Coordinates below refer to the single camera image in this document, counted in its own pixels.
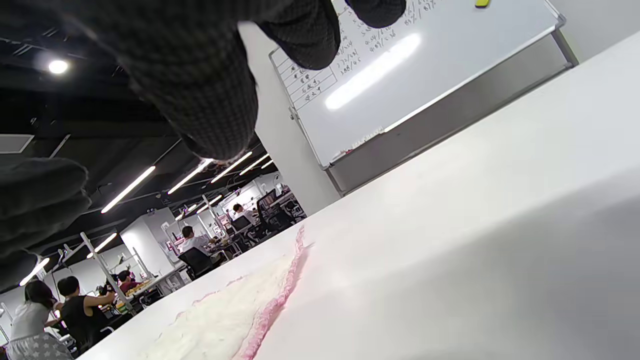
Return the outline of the person's right hand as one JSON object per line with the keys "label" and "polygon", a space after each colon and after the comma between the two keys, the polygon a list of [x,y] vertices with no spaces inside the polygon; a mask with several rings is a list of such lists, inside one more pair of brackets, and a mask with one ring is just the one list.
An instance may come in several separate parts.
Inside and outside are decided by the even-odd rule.
{"label": "person's right hand", "polygon": [[[41,10],[82,30],[192,153],[217,164],[247,149],[258,121],[240,23],[258,25],[303,69],[326,69],[341,46],[330,0],[4,0],[1,9],[18,18]],[[68,158],[1,162],[2,289],[34,268],[32,246],[90,207],[88,181],[89,171]]]}

